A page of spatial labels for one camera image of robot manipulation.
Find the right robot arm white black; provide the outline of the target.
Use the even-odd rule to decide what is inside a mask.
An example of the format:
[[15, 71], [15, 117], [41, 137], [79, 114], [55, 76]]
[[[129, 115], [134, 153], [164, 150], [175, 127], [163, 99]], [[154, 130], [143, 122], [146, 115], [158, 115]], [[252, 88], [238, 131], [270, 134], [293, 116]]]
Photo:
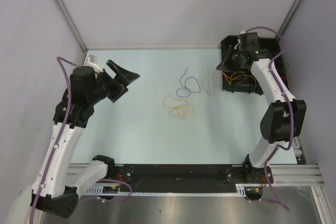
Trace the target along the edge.
[[242, 167], [225, 168], [227, 183], [258, 183], [272, 179], [269, 163], [278, 150], [288, 151], [299, 136], [307, 110], [290, 92], [282, 51], [274, 38], [242, 31], [221, 41], [222, 88], [229, 92], [263, 94], [268, 108], [260, 122], [261, 139]]

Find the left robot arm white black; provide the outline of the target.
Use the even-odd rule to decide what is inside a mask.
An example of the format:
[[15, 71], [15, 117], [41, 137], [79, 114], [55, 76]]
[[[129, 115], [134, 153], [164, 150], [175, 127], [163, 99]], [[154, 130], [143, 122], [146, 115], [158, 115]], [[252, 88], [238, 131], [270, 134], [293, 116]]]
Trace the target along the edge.
[[94, 106], [105, 98], [116, 102], [127, 93], [128, 85], [140, 77], [112, 60], [107, 61], [107, 66], [115, 77], [91, 59], [83, 66], [76, 66], [71, 75], [65, 75], [67, 87], [55, 108], [51, 142], [32, 185], [30, 221], [36, 209], [69, 218], [87, 189], [96, 182], [110, 182], [118, 174], [113, 158], [97, 155], [73, 179], [66, 179], [74, 150], [94, 114]]

